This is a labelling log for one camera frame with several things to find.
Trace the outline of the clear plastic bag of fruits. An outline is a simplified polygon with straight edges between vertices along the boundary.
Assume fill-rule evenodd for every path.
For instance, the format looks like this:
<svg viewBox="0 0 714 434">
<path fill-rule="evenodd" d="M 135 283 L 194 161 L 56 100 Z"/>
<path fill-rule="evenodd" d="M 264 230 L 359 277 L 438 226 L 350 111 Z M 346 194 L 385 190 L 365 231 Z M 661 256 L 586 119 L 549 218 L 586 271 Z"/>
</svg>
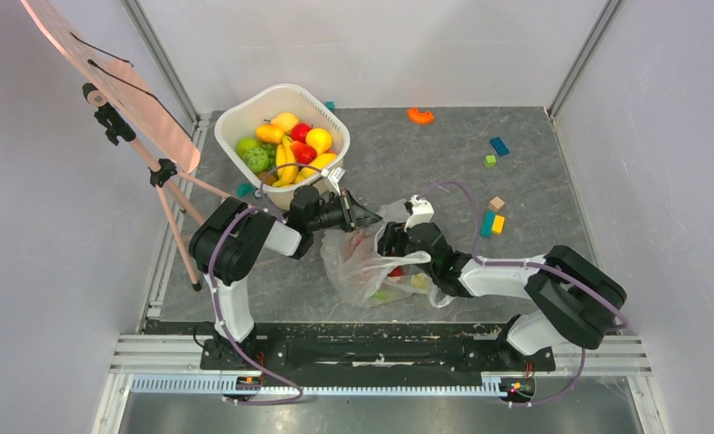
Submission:
<svg viewBox="0 0 714 434">
<path fill-rule="evenodd" d="M 453 298 L 442 293 L 430 275 L 421 267 L 431 256 L 419 251 L 405 257 L 382 257 L 377 253 L 377 241 L 388 222 L 403 223 L 409 217 L 400 199 L 382 205 L 378 215 L 382 220 L 352 232 L 326 230 L 320 254 L 325 274 L 343 301 L 356 307 L 376 307 L 413 294 L 424 294 L 435 308 L 448 306 Z M 402 267 L 401 278 L 387 278 L 396 267 Z"/>
</svg>

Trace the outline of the red fake pepper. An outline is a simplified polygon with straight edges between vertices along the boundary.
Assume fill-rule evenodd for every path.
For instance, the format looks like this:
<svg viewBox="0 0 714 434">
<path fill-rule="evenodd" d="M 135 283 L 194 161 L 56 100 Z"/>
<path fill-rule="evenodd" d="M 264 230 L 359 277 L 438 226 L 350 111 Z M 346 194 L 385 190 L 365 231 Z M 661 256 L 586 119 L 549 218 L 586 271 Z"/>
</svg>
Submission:
<svg viewBox="0 0 714 434">
<path fill-rule="evenodd" d="M 306 143 L 293 141 L 290 143 L 290 149 L 297 163 L 309 165 L 317 157 L 317 151 Z"/>
</svg>

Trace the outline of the yellow fake pear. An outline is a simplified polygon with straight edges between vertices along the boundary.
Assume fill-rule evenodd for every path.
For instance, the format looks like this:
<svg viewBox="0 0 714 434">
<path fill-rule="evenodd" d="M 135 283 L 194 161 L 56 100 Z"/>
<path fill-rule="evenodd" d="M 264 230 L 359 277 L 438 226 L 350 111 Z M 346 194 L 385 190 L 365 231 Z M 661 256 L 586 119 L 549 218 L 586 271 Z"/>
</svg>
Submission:
<svg viewBox="0 0 714 434">
<path fill-rule="evenodd" d="M 312 128 L 305 135 L 305 143 L 312 147 L 318 155 L 329 151 L 333 142 L 331 134 L 324 128 Z"/>
</svg>

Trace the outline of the red fake strawberry bunch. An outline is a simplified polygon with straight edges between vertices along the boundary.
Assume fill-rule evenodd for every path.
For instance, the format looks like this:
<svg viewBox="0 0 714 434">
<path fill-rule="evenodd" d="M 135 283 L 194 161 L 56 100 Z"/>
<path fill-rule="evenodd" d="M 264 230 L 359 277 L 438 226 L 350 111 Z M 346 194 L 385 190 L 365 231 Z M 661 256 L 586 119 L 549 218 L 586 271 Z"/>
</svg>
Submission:
<svg viewBox="0 0 714 434">
<path fill-rule="evenodd" d="M 402 267 L 396 267 L 388 273 L 387 278 L 396 279 L 396 278 L 401 278 L 403 275 L 404 275 L 404 271 L 403 271 Z"/>
</svg>

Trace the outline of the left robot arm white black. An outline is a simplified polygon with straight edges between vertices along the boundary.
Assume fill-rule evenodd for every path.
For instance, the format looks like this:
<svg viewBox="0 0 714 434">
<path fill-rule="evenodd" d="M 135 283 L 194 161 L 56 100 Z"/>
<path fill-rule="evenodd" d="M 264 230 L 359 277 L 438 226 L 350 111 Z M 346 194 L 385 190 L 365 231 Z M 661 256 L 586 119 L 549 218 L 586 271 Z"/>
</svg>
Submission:
<svg viewBox="0 0 714 434">
<path fill-rule="evenodd" d="M 263 250 L 300 259 L 311 248 L 314 233 L 367 228 L 381 217 L 343 190 L 323 197 L 311 185 L 297 187 L 289 210 L 278 221 L 269 212 L 229 198 L 193 235 L 188 253 L 209 284 L 215 329 L 227 341 L 223 356 L 236 368 L 251 366 L 258 356 L 249 338 L 255 322 L 249 309 L 248 275 Z"/>
</svg>

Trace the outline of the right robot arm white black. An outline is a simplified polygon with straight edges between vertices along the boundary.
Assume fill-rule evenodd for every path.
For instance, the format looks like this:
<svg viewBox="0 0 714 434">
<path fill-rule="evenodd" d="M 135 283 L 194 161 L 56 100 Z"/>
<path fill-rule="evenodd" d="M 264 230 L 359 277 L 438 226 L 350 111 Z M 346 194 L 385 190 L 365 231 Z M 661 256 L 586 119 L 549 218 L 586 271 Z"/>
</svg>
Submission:
<svg viewBox="0 0 714 434">
<path fill-rule="evenodd" d="M 377 251 L 383 257 L 423 254 L 420 268 L 446 296 L 530 300 L 535 312 L 513 318 L 495 346 L 498 362 L 508 369 L 555 344 L 595 350 L 607 333 L 626 326 L 625 290 L 565 245 L 527 259 L 487 259 L 454 250 L 432 222 L 409 229 L 390 222 Z"/>
</svg>

